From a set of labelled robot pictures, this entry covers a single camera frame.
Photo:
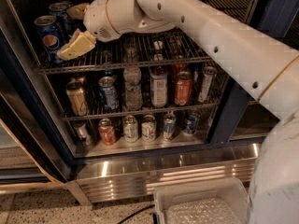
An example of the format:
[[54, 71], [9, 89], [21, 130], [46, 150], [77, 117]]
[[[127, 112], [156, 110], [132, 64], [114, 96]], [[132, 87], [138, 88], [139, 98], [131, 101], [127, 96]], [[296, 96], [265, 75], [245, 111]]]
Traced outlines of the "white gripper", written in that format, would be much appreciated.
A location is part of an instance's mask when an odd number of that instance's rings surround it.
[[83, 20], [88, 31], [81, 32], [77, 29], [69, 42], [57, 51], [59, 58], [67, 61], [76, 59], [94, 49], [96, 39], [109, 42], [121, 37], [109, 21], [107, 3], [108, 0], [94, 0], [90, 4], [72, 6], [66, 11], [72, 19]]

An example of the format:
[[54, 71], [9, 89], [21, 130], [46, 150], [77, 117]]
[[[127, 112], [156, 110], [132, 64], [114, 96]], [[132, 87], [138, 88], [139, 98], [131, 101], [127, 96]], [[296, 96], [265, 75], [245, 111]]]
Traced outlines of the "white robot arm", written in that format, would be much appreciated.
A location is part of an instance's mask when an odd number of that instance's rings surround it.
[[299, 51], [199, 0], [95, 0], [67, 10], [86, 28], [58, 52], [72, 60], [98, 41], [180, 28], [279, 123], [264, 139], [246, 224], [299, 224]]

